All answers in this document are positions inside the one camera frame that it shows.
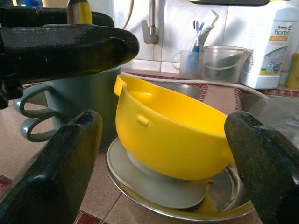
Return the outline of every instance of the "detergent bottle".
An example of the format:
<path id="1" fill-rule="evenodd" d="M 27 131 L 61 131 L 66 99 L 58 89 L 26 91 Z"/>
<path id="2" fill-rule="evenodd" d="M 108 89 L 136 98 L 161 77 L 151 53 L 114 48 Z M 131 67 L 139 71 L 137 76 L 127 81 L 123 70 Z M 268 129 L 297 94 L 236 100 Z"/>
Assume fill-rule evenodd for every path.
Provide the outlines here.
<path id="1" fill-rule="evenodd" d="M 244 47 L 251 55 L 244 63 L 240 83 L 254 89 L 275 89 L 299 20 L 299 9 L 289 0 L 270 0 L 256 10 Z"/>

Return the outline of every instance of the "clear plastic container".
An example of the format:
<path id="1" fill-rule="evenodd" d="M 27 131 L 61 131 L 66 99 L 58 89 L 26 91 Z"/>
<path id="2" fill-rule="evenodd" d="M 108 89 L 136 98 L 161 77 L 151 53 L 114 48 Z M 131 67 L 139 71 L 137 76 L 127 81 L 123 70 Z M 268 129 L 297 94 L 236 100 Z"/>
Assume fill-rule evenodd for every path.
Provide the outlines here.
<path id="1" fill-rule="evenodd" d="M 238 83 L 246 48 L 235 46 L 205 46 L 201 52 L 202 78 L 208 81 Z"/>

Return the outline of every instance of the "bottle label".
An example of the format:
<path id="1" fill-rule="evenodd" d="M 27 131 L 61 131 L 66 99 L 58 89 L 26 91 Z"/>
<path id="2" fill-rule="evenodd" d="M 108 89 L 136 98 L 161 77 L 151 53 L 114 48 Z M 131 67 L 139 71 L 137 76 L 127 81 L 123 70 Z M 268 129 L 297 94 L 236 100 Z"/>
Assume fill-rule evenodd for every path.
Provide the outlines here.
<path id="1" fill-rule="evenodd" d="M 279 75 L 296 22 L 273 22 L 263 58 L 261 75 Z"/>

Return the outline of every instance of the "white tile wall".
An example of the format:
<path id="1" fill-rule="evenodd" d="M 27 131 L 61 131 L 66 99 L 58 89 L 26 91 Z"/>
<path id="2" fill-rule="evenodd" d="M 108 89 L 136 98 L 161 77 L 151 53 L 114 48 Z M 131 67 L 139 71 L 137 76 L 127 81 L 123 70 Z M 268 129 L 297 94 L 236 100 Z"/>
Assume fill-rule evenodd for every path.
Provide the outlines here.
<path id="1" fill-rule="evenodd" d="M 129 12 L 131 0 L 89 0 L 93 11 L 110 15 L 117 28 L 121 28 Z M 291 0 L 299 5 L 299 0 Z M 135 60 L 124 65 L 128 68 L 153 71 L 174 72 L 171 60 L 180 50 L 189 49 L 194 37 L 193 20 L 204 21 L 209 25 L 214 15 L 219 14 L 214 29 L 210 32 L 205 45 L 235 45 L 238 38 L 244 38 L 243 28 L 254 16 L 256 7 L 232 7 L 196 5 L 186 0 L 156 0 L 156 26 L 159 42 L 156 45 L 143 41 L 141 22 L 149 23 L 150 0 L 135 0 L 134 9 L 126 30 L 139 40 L 140 50 Z"/>

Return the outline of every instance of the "gray plate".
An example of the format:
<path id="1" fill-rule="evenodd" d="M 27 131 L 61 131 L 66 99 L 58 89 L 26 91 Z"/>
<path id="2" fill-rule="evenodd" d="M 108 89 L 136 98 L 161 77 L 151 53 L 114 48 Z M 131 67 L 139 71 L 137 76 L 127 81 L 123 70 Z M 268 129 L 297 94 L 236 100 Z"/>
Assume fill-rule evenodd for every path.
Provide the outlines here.
<path id="1" fill-rule="evenodd" d="M 228 166 L 213 177 L 213 184 L 200 204 L 183 210 L 166 208 L 146 200 L 122 184 L 108 165 L 107 168 L 113 182 L 123 194 L 141 206 L 165 216 L 195 222 L 218 222 L 241 217 L 254 210 L 235 166 Z"/>

